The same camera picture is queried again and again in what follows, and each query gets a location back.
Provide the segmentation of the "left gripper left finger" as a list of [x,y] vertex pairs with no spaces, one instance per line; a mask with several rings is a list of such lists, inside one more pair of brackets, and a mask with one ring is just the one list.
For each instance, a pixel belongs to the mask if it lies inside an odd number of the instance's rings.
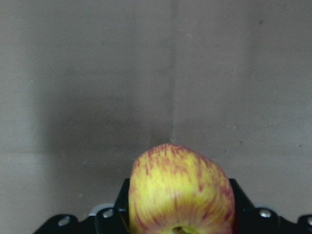
[[124,180],[113,204],[96,205],[89,216],[79,221],[71,214],[58,214],[47,219],[36,234],[128,234],[128,190],[130,180]]

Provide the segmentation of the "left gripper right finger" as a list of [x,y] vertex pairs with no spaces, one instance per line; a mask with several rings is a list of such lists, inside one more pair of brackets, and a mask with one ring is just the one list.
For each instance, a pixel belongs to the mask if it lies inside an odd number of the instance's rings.
[[296,222],[290,222],[265,206],[256,207],[244,193],[238,182],[230,178],[235,198],[236,234],[310,234],[312,215],[306,214]]

